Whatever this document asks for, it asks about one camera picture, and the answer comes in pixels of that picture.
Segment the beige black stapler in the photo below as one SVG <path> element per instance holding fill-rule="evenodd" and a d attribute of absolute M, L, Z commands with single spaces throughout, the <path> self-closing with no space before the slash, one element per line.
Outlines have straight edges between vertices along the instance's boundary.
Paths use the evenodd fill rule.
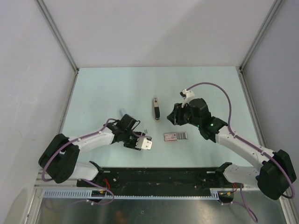
<path fill-rule="evenodd" d="M 160 120 L 160 108 L 158 103 L 158 98 L 153 98 L 153 108 L 154 108 L 154 119 L 155 121 Z"/>

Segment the red white staple box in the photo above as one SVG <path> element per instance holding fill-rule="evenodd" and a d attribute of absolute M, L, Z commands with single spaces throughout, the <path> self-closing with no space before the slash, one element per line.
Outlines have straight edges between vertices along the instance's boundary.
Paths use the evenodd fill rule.
<path fill-rule="evenodd" d="M 187 140 L 187 132 L 179 132 L 179 133 L 165 133 L 164 141 L 177 141 L 177 140 Z"/>

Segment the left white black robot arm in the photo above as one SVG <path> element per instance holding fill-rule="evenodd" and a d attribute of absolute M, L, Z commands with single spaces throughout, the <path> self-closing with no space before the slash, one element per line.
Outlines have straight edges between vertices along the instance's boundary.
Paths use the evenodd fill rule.
<path fill-rule="evenodd" d="M 101 167 L 93 162 L 79 162 L 80 155 L 102 146 L 123 143 L 134 150 L 149 149 L 151 137 L 143 132 L 136 132 L 140 121 L 125 114 L 121 119 L 108 119 L 102 128 L 79 137 L 57 134 L 45 149 L 38 164 L 43 169 L 42 180 L 57 184 L 68 179 L 87 180 L 92 186 L 103 182 Z"/>

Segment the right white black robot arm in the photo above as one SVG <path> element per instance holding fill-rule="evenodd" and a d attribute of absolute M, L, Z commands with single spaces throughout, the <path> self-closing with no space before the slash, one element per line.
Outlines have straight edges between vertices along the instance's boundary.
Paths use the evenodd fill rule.
<path fill-rule="evenodd" d="M 238 182 L 256 185 L 273 200 L 286 197 L 285 192 L 288 189 L 292 192 L 290 198 L 295 196 L 293 183 L 297 177 L 289 154 L 282 149 L 275 152 L 243 139 L 229 127 L 227 122 L 211 115 L 204 99 L 195 98 L 187 104 L 176 103 L 167 119 L 175 126 L 190 124 L 197 127 L 204 139 L 232 150 L 257 171 L 256 175 L 236 175 L 237 171 L 246 168 L 233 168 L 230 163 L 224 164 L 223 171 L 215 176 L 215 181 L 220 187 Z"/>

